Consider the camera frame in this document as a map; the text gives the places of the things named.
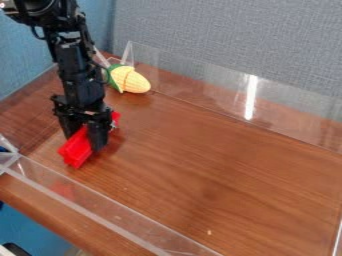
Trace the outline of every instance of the wooden surface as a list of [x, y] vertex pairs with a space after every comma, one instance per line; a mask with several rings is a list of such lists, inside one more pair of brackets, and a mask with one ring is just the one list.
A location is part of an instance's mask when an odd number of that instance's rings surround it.
[[[56, 154], [64, 138], [48, 97], [59, 90], [51, 71], [0, 104], [1, 133], [26, 155], [223, 255], [331, 255], [341, 155], [159, 93], [108, 89], [120, 129], [75, 171]], [[0, 199], [95, 255], [150, 255], [10, 176]]]

